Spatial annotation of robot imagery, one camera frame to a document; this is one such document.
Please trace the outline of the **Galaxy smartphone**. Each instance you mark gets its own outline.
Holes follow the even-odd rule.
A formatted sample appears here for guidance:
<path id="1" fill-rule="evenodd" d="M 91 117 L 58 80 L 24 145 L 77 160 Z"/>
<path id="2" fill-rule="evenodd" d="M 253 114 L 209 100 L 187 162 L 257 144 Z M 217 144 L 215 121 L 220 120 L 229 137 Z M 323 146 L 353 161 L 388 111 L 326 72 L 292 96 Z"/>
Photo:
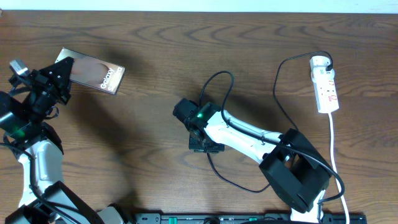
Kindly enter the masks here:
<path id="1" fill-rule="evenodd" d="M 74 59 L 70 80 L 115 95 L 124 76 L 125 68 L 98 58 L 63 48 L 55 62 L 67 57 Z"/>

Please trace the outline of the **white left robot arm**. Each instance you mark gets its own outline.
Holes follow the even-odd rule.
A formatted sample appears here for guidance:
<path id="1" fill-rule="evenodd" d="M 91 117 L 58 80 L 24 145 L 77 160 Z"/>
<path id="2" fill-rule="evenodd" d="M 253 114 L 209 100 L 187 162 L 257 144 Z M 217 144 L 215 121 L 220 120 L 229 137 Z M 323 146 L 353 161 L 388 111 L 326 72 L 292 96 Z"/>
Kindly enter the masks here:
<path id="1" fill-rule="evenodd" d="M 40 70 L 21 60 L 10 62 L 12 89 L 1 92 L 2 146 L 23 166 L 24 186 L 18 209 L 6 223 L 131 223 L 115 204 L 93 210 L 64 183 L 62 141 L 48 120 L 58 103 L 67 104 L 74 59 L 66 57 Z"/>

